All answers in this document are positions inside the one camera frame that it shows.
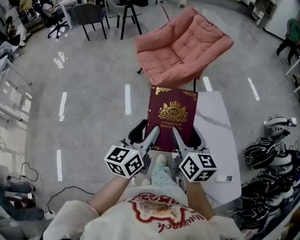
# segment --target light blue pants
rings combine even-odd
[[[176,186],[172,179],[171,170],[164,165],[156,165],[152,170],[151,184],[157,187]]]

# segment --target chair leg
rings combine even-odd
[[[85,28],[85,25],[82,25],[82,27],[83,27],[84,33],[86,35],[86,38],[88,38],[88,41],[90,41],[89,36],[87,34],[87,31],[86,31],[86,28]]]
[[[193,91],[194,92],[196,91],[196,82],[197,82],[197,79],[194,78],[194,80],[193,80]]]
[[[138,18],[137,18],[134,6],[131,7],[131,11],[132,11],[132,14],[134,16],[134,20],[135,20],[136,26],[138,27],[139,34],[142,35],[141,28],[140,28],[140,25],[139,25],[139,21],[138,21]]]
[[[107,39],[106,32],[105,32],[105,27],[104,27],[104,23],[102,21],[101,21],[101,26],[102,26],[104,38]]]
[[[121,40],[124,39],[125,24],[126,24],[126,18],[127,18],[127,10],[128,10],[128,7],[127,6],[124,7],[122,29],[121,29]]]
[[[108,29],[110,29],[110,26],[109,26],[109,22],[108,22],[107,15],[105,15],[105,20],[106,20],[106,24],[108,25]]]

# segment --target gray chair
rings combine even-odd
[[[142,11],[139,6],[136,5],[126,5],[126,6],[121,6],[121,5],[116,5],[120,0],[104,0],[104,5],[106,9],[106,14],[110,18],[115,18],[117,17],[117,23],[116,27],[119,28],[119,22],[120,22],[120,17],[123,18],[122,22],[122,29],[121,29],[121,40],[124,38],[124,31],[125,31],[125,24],[126,24],[126,18],[131,18],[133,21],[133,24],[136,24],[139,30],[139,34],[142,35],[139,21],[137,16],[142,14]]]
[[[104,38],[107,39],[105,27],[103,23],[104,18],[106,20],[106,24],[108,25],[109,29],[110,26],[107,18],[107,12],[104,8],[101,8],[99,5],[93,3],[84,3],[75,6],[73,10],[74,10],[76,20],[78,21],[78,24],[82,25],[86,38],[88,38],[89,41],[90,39],[87,34],[85,25],[91,24],[93,30],[96,31],[94,23],[101,23]]]

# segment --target gray concrete floor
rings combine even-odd
[[[171,19],[182,10],[176,3],[167,0],[164,4]],[[289,69],[285,62],[288,50],[277,56],[280,40],[256,28],[238,12],[191,0],[187,6],[203,13],[234,40],[234,46],[211,63],[203,77],[208,77],[212,89],[222,94],[235,138],[241,181],[246,182],[255,172],[247,169],[242,151],[263,135],[263,123],[269,116],[296,117],[298,126],[284,142],[289,146],[298,140],[300,145],[299,97],[292,93],[292,79],[284,75]],[[168,21],[160,4],[143,7],[142,11],[138,20],[143,33]],[[59,39],[47,39],[49,30],[44,29],[29,39],[15,60],[21,73],[33,81],[25,154],[34,159],[40,171],[45,205],[64,187],[99,190],[114,176],[104,163],[106,152],[147,116],[151,85],[145,75],[136,74],[140,68],[134,45],[138,29],[128,19],[124,40],[120,40],[117,20],[110,19],[109,24],[107,40],[100,24],[95,24],[96,31],[86,26],[91,41],[78,25],[73,30],[65,29]],[[258,101],[248,78],[257,90]],[[131,115],[125,115],[125,85],[131,88]],[[190,90],[192,83],[183,88]],[[197,90],[206,90],[202,79],[197,82]],[[64,92],[64,119],[60,121]],[[62,181],[58,181],[57,150],[61,150]],[[26,174],[34,176],[28,170]],[[37,205],[43,208],[40,181],[35,185]],[[89,196],[68,189],[49,206],[58,211],[67,200],[86,200]]]

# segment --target black office chair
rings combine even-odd
[[[108,25],[109,29],[110,26],[109,26],[107,12],[105,8],[101,8],[99,5],[93,3],[84,3],[75,6],[73,10],[74,10],[76,20],[78,21],[78,24],[82,25],[86,38],[88,38],[88,41],[90,41],[90,39],[87,34],[85,25],[91,24],[93,30],[96,31],[94,23],[101,23],[104,38],[107,39],[105,27],[103,23],[104,18],[106,20],[106,24]]]
[[[59,38],[59,31],[62,27],[69,27],[66,21],[61,22],[62,19],[65,17],[63,13],[57,14],[53,13],[50,15],[48,12],[44,12],[44,10],[41,8],[39,4],[36,4],[34,6],[34,9],[37,13],[40,14],[43,21],[45,22],[45,27],[50,28],[51,26],[55,25],[55,28],[48,34],[48,38],[50,38],[50,35],[53,32],[56,32],[56,38]]]

